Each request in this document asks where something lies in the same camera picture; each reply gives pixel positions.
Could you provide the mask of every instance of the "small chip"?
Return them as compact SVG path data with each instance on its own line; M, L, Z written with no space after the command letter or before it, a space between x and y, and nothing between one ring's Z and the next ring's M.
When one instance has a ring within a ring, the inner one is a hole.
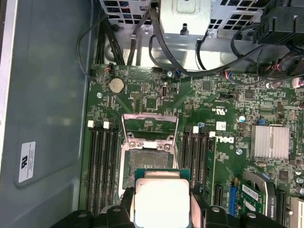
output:
M288 178L288 171L280 171L279 172L279 179L281 181L287 181L289 178Z
M146 108L156 108L157 100L154 98L147 98L147 106Z
M246 129L246 127L247 127L247 123L239 123L239 124L238 124L238 128L239 128L240 130L244 130L244 129Z
M159 67L153 67L153 73L162 73L162 68Z
M211 82L203 82L203 90L211 91Z
M245 99L253 99L255 91L252 89L245 90Z

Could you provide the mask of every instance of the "pcie slot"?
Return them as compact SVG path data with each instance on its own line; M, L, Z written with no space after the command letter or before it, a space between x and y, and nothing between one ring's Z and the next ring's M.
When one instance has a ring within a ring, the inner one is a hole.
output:
M286 201L287 201L287 192L281 189L276 190L276 221L285 226L286 218Z
M198 158L199 158L199 150L198 150L198 139L196 137L196 135L193 135L191 138L191 157L190 157L190 161L191 161L191 167L190 167L190 171L191 171L191 180L190 180L190 185L193 188L195 183L196 183L196 176L198 174Z
M220 184L215 185L215 190L214 190L214 206L220 206L222 207L223 204L223 186Z
M229 213L232 216L236 216L236 202L237 202L237 193L238 193L238 188L235 186L230 186L230 192L229 192Z
M207 168L207 152L208 152L208 135L205 133L198 134L199 141L199 159L198 159L198 175L197 182L206 184L206 168Z

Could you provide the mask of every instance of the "chipset heatsink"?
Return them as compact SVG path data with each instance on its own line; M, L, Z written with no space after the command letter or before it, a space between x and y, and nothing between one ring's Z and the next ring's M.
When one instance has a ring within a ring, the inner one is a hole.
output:
M256 158L288 159L289 128L252 126L250 156Z

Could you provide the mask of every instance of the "white label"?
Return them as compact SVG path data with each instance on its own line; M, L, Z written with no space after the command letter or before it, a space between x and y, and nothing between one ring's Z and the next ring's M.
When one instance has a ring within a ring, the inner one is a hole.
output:
M217 131L225 131L226 122L217 122L216 129L217 129Z
M19 183L33 177L36 142L26 142L21 146Z
M247 193L249 196L254 198L256 201L258 201L258 194L255 191L251 190L244 184L243 184L242 190L243 190L243 192Z
M252 206L250 203L248 203L246 200L245 201L245 206L251 210L251 211L256 211L256 208L254 206Z
M226 115L227 109L223 109L223 108L213 108L212 111L213 111L213 112L216 112L217 115Z

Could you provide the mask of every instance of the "white connector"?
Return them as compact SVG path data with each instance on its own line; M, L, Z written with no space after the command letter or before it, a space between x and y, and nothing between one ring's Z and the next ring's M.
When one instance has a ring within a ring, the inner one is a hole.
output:
M94 121L93 121L93 120L89 120L89 121L87 122L87 127L88 127L88 128L94 128L94 127L95 127Z
M110 122L104 121L104 129L109 129L110 128Z
M300 78L296 77L292 80L292 86L293 88L299 88L300 86Z
M304 228L304 200L292 197L290 210L293 212L290 216L290 227Z
M199 133L199 127L198 126L193 126L192 133L193 134Z

